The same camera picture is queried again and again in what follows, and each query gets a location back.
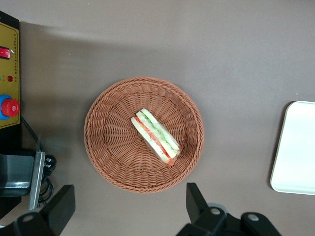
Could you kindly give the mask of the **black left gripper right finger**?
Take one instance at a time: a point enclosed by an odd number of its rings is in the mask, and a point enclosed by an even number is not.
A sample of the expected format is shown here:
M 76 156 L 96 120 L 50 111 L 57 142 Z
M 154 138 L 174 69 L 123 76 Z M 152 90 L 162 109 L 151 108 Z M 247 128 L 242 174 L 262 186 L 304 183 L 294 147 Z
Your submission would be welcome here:
M 187 183 L 186 209 L 194 226 L 206 231 L 220 231 L 226 220 L 222 206 L 207 203 L 196 183 Z

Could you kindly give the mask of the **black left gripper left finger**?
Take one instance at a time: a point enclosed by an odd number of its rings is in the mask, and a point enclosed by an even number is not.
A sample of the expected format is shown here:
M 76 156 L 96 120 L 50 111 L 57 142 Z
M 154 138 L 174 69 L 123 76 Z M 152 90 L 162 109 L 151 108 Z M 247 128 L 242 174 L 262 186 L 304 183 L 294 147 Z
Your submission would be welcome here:
M 16 236 L 59 236 L 75 212 L 74 185 L 64 185 L 39 212 L 14 222 Z

